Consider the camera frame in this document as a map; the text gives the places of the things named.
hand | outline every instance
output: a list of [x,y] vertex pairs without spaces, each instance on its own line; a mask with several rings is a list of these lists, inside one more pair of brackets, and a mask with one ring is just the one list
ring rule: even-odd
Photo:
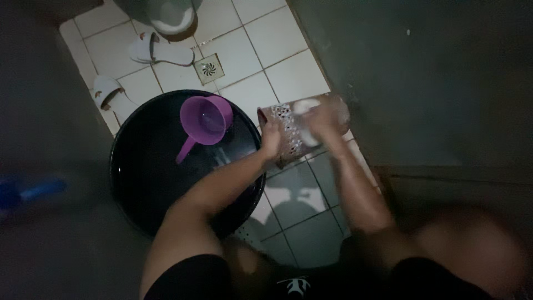
[[303,115],[303,119],[311,134],[325,142],[326,137],[339,135],[338,114],[330,104],[321,104]]
[[277,123],[268,122],[263,127],[263,135],[261,138],[261,152],[264,154],[266,160],[274,160],[281,148],[281,132]]

tile floor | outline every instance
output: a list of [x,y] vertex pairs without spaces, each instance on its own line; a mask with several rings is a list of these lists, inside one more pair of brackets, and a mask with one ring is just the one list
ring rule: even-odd
[[[258,125],[258,106],[329,91],[285,0],[203,0],[196,10],[194,36],[172,44],[192,48],[195,61],[217,53],[225,76],[206,85],[193,66],[131,60],[129,44],[151,27],[130,19],[112,0],[65,22],[60,33],[90,92],[97,74],[108,75],[137,105],[173,90],[205,90],[230,99]],[[101,113],[116,134],[124,120],[111,111]],[[353,135],[345,139],[371,175]],[[268,172],[265,192],[247,224],[278,262],[323,266],[337,260],[349,234],[338,203],[329,154],[320,149]]]

drain cover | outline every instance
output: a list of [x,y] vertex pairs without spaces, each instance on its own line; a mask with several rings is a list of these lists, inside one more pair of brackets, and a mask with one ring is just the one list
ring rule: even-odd
[[224,70],[216,53],[195,62],[195,70],[202,85],[224,76]]

white sandal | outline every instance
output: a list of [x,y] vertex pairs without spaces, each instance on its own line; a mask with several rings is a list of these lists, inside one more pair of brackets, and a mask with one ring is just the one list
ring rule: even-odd
[[133,103],[124,88],[113,78],[99,75],[94,79],[93,100],[103,110],[111,108],[113,112],[126,120],[139,106]]
[[141,33],[130,45],[130,58],[143,64],[155,64],[160,61],[188,67],[195,59],[194,52],[181,45],[160,42],[155,32]]

